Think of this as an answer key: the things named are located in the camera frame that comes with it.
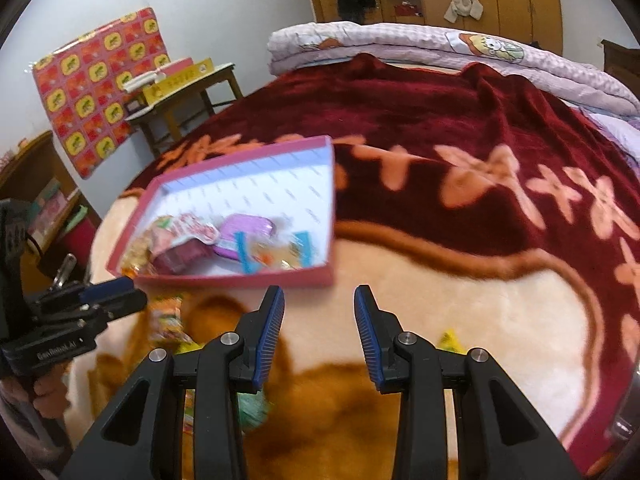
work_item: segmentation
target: candy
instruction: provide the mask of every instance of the candy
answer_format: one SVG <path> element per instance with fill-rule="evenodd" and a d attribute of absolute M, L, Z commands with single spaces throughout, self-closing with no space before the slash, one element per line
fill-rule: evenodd
<path fill-rule="evenodd" d="M 158 217 L 127 248 L 122 273 L 179 274 L 195 260 L 212 257 L 219 236 L 213 224 L 193 213 Z"/>
<path fill-rule="evenodd" d="M 219 256 L 239 260 L 236 233 L 243 232 L 268 238 L 273 234 L 274 229 L 273 222 L 268 218 L 245 214 L 229 215 L 220 226 L 220 239 L 216 242 L 214 250 Z"/>
<path fill-rule="evenodd" d="M 182 325 L 182 296 L 155 298 L 149 304 L 150 337 L 160 345 L 191 343 Z"/>

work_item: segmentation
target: purple candy package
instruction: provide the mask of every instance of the purple candy package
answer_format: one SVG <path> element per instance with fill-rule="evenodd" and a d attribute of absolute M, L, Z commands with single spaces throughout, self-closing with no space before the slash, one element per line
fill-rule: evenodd
<path fill-rule="evenodd" d="M 220 238 L 214 245 L 214 252 L 218 256 L 231 260 L 240 260 L 236 233 L 243 232 L 247 235 L 271 237 L 274 234 L 275 225 L 268 218 L 245 214 L 233 214 L 225 218 L 220 226 Z"/>

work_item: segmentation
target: fleece blanket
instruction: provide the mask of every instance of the fleece blanket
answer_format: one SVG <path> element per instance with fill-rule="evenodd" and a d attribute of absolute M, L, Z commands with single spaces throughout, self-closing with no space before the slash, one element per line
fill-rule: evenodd
<path fill-rule="evenodd" d="M 634 94 L 596 67 L 477 32 L 402 23 L 305 23 L 274 32 L 268 49 L 274 75 L 312 62 L 350 59 L 361 52 L 452 69 L 480 61 L 503 75 L 522 75 L 562 99 L 621 115 L 640 114 Z"/>
<path fill-rule="evenodd" d="M 337 163 L 337 277 L 330 290 L 287 291 L 294 369 L 362 362 L 351 301 L 370 283 L 405 328 L 434 340 L 452 326 L 467 348 L 487 346 L 587 471 L 610 446 L 640 341 L 640 189 L 620 150 L 523 77 L 360 55 L 281 76 L 189 134 L 127 194 L 210 156 L 325 134 Z M 116 218 L 122 228 L 126 215 Z M 260 296 L 223 292 L 246 308 Z"/>

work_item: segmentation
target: wooden shelf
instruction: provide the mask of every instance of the wooden shelf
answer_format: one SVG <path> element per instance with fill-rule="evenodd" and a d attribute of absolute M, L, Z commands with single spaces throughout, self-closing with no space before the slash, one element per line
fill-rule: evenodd
<path fill-rule="evenodd" d="M 53 222 L 51 229 L 47 232 L 46 238 L 44 238 L 44 241 L 40 247 L 42 254 L 45 254 L 51 247 L 51 244 L 56 240 L 56 238 L 58 238 L 58 234 L 60 233 L 60 230 L 68 220 L 69 215 L 71 215 L 71 212 L 73 211 L 73 209 L 76 207 L 76 205 L 78 205 L 78 202 L 80 201 L 81 198 L 82 198 L 82 193 L 80 193 L 79 189 L 76 189 L 67 198 L 65 208 L 60 212 L 55 222 Z"/>
<path fill-rule="evenodd" d="M 424 16 L 395 16 L 396 23 L 409 25 L 424 25 Z"/>
<path fill-rule="evenodd" d="M 4 184 L 12 177 L 15 171 L 20 167 L 20 164 L 23 159 L 26 159 L 32 153 L 36 152 L 36 150 L 43 146 L 47 140 L 50 140 L 51 132 L 44 132 L 37 136 L 35 139 L 32 139 L 23 149 L 21 149 L 11 161 L 2 168 L 0 171 L 0 187 L 4 186 Z"/>

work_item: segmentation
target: snack packet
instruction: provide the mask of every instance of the snack packet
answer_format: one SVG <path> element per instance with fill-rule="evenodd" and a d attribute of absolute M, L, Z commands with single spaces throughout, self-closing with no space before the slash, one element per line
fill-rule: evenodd
<path fill-rule="evenodd" d="M 155 298 L 150 304 L 149 339 L 159 345 L 193 342 L 182 325 L 183 296 Z"/>
<path fill-rule="evenodd" d="M 146 272 L 149 264 L 150 246 L 151 231 L 149 230 L 144 231 L 140 236 L 131 241 L 120 264 L 120 272 L 123 276 L 135 278 L 137 275 Z"/>
<path fill-rule="evenodd" d="M 239 260 L 236 233 L 269 238 L 273 235 L 275 225 L 268 218 L 261 216 L 233 214 L 224 219 L 220 225 L 220 238 L 215 243 L 216 254 L 231 260 Z"/>
<path fill-rule="evenodd" d="M 242 272 L 295 270 L 311 266 L 312 248 L 308 231 L 290 237 L 264 238 L 236 233 Z"/>
<path fill-rule="evenodd" d="M 193 213 L 156 221 L 151 229 L 150 263 L 158 274 L 180 274 L 201 258 L 214 254 L 220 232 Z"/>

